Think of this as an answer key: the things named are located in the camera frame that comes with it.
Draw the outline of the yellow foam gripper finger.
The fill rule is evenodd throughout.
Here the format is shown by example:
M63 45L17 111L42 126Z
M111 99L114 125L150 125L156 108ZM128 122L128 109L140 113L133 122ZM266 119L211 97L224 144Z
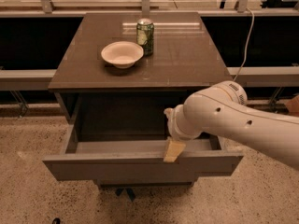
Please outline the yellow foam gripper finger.
M186 144L184 142L174 140L172 137L168 137L164 152L164 162L175 162L185 147Z

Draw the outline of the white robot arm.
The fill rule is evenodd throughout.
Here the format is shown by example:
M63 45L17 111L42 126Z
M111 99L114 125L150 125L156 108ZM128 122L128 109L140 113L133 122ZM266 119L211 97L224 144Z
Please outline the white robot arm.
M233 81L197 91L164 113L168 131L176 141L209 133L299 169L299 118L248 107L244 89Z

